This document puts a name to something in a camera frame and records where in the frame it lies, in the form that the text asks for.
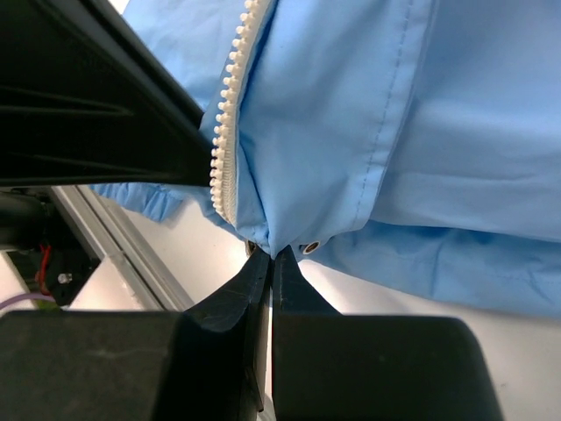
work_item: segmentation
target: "stitching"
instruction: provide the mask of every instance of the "stitching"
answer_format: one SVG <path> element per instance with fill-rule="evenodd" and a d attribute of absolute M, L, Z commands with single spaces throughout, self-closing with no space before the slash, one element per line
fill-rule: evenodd
<path fill-rule="evenodd" d="M 408 3 L 407 12 L 405 14 L 405 19 L 404 19 L 404 22 L 403 22 L 403 30 L 401 32 L 400 44 L 399 44 L 398 51 L 397 51 L 397 59 L 395 60 L 394 74 L 392 76 L 392 81 L 389 84 L 389 90 L 387 92 L 386 104 L 384 105 L 384 111 L 382 113 L 382 120 L 381 120 L 381 123 L 380 123 L 380 127 L 378 128 L 378 131 L 376 132 L 376 137 L 374 138 L 372 153 L 370 154 L 370 160 L 368 161 L 368 167 L 366 167 L 366 174 L 365 174 L 365 178 L 362 182 L 362 190 L 360 192 L 359 204 L 357 205 L 357 211 L 355 213 L 354 219 L 352 220 L 351 229 L 354 227 L 354 225 L 357 222 L 357 219 L 359 218 L 360 205 L 362 204 L 362 201 L 364 199 L 364 195 L 365 195 L 365 192 L 366 192 L 366 179 L 368 178 L 368 175 L 370 174 L 370 171 L 372 169 L 372 165 L 373 165 L 373 161 L 374 161 L 374 152 L 376 151 L 376 146 L 378 145 L 378 142 L 380 140 L 380 134 L 382 132 L 382 129 L 384 128 L 384 125 L 386 124 L 387 109 L 389 108 L 389 104 L 392 102 L 395 81 L 397 79 L 397 73 L 398 73 L 399 68 L 401 66 L 401 57 L 403 55 L 403 44 L 405 43 L 407 30 L 409 28 L 409 17 L 411 16 L 411 9 L 413 9 L 413 2 L 414 2 L 414 0 L 409 0 L 409 3 Z"/>

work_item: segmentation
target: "cable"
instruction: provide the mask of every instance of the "cable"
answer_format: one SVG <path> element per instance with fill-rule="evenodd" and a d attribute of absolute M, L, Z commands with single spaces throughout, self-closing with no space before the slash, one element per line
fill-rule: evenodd
<path fill-rule="evenodd" d="M 51 293 L 46 288 L 45 279 L 46 279 L 46 266 L 49 263 L 52 248 L 51 246 L 47 246 L 45 248 L 42 244 L 40 245 L 40 248 L 41 248 L 41 252 L 43 253 L 43 259 L 41 260 L 41 268 L 39 272 L 35 275 L 35 279 L 39 284 L 39 290 L 41 291 L 41 294 L 43 294 L 44 296 L 50 296 Z"/>
<path fill-rule="evenodd" d="M 20 301 L 26 301 L 26 300 L 40 300 L 40 301 L 49 301 L 51 303 L 55 303 L 54 298 L 52 298 L 51 296 L 44 296 L 42 294 L 28 292 L 25 294 L 19 294 L 18 296 L 13 296 L 12 298 L 8 298 L 7 300 L 2 301 L 0 303 L 0 311 L 15 303 L 19 303 Z"/>

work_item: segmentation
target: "blue jacket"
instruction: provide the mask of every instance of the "blue jacket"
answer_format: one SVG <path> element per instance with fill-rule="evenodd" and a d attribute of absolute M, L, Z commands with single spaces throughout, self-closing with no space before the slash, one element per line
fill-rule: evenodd
<path fill-rule="evenodd" d="M 229 194 L 213 190 L 237 235 L 273 257 L 319 241 L 305 257 L 418 296 L 561 317 L 561 4 L 257 1 L 238 36 L 231 179 L 217 177 Z M 209 141 L 244 11 L 131 0 L 124 14 L 206 110 Z M 95 189 L 155 220 L 195 195 L 226 224 L 207 189 Z"/>

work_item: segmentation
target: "white zipper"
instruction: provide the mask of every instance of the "white zipper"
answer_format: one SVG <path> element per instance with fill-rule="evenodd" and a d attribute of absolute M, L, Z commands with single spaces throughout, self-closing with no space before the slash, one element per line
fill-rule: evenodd
<path fill-rule="evenodd" d="M 241 25 L 236 28 L 238 36 L 232 41 L 231 64 L 226 66 L 229 74 L 223 79 L 226 89 L 220 92 L 224 99 L 218 104 L 222 111 L 217 114 L 214 128 L 216 137 L 212 140 L 213 160 L 210 163 L 210 194 L 212 205 L 226 222 L 236 224 L 237 169 L 236 142 L 238 136 L 238 102 L 242 83 L 249 66 L 253 46 L 257 41 L 259 28 L 271 0 L 246 0 L 246 13 L 240 16 Z"/>

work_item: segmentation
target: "eyelet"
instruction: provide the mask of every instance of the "eyelet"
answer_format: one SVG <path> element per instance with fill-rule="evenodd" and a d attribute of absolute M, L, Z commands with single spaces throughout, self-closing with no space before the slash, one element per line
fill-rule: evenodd
<path fill-rule="evenodd" d="M 307 246 L 301 246 L 302 254 L 311 254 L 315 250 L 319 248 L 322 244 L 321 241 L 314 241 L 313 243 L 309 243 Z"/>

